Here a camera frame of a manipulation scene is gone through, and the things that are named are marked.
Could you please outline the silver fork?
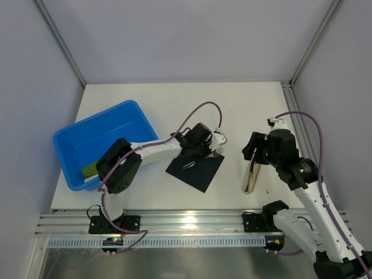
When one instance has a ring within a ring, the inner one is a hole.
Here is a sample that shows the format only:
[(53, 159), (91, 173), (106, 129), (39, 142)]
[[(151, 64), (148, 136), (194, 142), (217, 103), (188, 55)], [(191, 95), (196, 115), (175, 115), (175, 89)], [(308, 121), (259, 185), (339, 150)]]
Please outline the silver fork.
[(223, 147), (218, 147), (217, 149), (211, 151), (209, 154), (204, 156), (202, 159), (198, 159), (198, 160), (195, 160), (195, 161), (192, 161), (190, 163), (185, 164), (183, 166), (183, 169), (186, 170), (186, 169), (189, 169), (189, 168), (194, 167), (196, 165), (200, 165), (203, 161), (205, 161), (208, 158), (211, 158), (211, 159), (217, 158), (223, 152), (224, 152), (224, 148)]

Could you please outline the black paper napkin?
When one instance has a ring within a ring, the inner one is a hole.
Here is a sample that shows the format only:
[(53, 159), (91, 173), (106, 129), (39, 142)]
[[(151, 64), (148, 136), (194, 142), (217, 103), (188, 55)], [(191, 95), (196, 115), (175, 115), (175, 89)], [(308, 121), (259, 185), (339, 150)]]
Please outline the black paper napkin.
[(175, 158), (167, 167), (166, 173), (205, 193), (223, 160), (223, 155), (209, 157), (196, 163), (192, 157)]

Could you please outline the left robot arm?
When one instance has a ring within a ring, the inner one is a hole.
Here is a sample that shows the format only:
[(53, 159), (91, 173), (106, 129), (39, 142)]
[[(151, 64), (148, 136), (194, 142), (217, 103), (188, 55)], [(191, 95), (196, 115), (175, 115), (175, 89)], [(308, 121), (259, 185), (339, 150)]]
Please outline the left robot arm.
[(148, 142), (128, 142), (125, 138), (116, 140), (96, 163), (101, 182), (98, 191), (102, 193), (102, 215), (114, 228), (118, 228), (114, 221), (123, 215), (120, 194), (131, 185), (142, 166), (183, 157), (192, 158), (187, 167), (195, 166), (225, 143), (226, 136), (219, 127), (212, 131), (203, 123), (198, 123), (185, 134), (177, 130), (166, 139)]

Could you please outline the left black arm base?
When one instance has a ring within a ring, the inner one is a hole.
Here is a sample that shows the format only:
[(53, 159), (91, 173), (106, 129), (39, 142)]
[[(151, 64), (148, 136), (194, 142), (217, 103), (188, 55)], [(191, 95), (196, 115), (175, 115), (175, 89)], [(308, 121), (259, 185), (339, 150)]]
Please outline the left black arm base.
[[(126, 231), (138, 232), (140, 230), (141, 217), (139, 215), (122, 215), (113, 223)], [(92, 216), (90, 219), (89, 234), (121, 234), (122, 231), (113, 227), (104, 215)]]

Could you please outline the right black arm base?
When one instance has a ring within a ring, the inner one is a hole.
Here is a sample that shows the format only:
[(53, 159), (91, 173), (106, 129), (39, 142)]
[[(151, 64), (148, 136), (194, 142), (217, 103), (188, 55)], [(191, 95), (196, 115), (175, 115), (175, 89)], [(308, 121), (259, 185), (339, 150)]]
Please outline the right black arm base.
[(244, 212), (242, 214), (242, 220), (246, 233), (262, 233), (265, 231), (260, 213)]

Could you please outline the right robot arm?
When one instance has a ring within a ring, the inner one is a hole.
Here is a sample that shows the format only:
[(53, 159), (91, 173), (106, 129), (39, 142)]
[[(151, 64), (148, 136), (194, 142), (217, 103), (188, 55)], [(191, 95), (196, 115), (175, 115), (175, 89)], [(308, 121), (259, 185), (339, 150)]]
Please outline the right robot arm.
[(312, 260), (318, 278), (371, 277), (371, 252), (352, 235), (326, 193), (316, 164), (299, 156), (287, 129), (254, 132), (242, 154), (252, 164), (271, 165), (306, 208), (316, 231), (302, 224), (283, 201), (269, 203), (256, 215), (258, 227), (280, 230)]

